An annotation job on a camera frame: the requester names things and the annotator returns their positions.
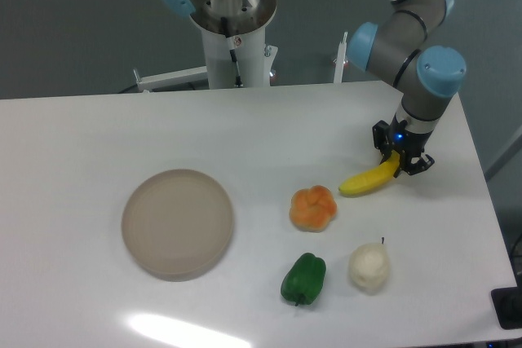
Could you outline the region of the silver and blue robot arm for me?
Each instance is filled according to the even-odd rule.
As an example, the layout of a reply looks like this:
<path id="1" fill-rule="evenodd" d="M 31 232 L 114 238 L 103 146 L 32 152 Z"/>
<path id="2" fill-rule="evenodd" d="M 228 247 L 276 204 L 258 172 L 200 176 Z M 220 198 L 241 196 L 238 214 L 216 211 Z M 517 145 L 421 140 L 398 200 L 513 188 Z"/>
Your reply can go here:
<path id="1" fill-rule="evenodd" d="M 276 0 L 162 0 L 175 14 L 200 30 L 211 88 L 260 87 L 269 84 L 265 29 L 276 13 Z M 428 170 L 425 152 L 450 100 L 467 72 L 464 58 L 446 46 L 425 47 L 454 0 L 389 0 L 393 13 L 384 24 L 362 24 L 341 57 L 397 89 L 402 100 L 390 122 L 372 129 L 383 159 L 399 157 L 398 173 Z"/>

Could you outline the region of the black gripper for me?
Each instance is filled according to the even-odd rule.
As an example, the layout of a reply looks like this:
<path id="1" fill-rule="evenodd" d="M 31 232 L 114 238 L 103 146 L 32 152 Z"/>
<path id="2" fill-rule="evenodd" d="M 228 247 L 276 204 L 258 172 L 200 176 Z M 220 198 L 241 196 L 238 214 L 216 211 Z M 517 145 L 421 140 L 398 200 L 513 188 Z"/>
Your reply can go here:
<path id="1" fill-rule="evenodd" d="M 391 157 L 392 150 L 401 154 L 394 178 L 401 173 L 409 176 L 420 174 L 435 164 L 435 160 L 425 153 L 425 145 L 435 128 L 435 121 L 422 121 L 398 113 L 391 125 L 381 120 L 372 127 L 374 147 L 381 153 L 382 161 Z"/>

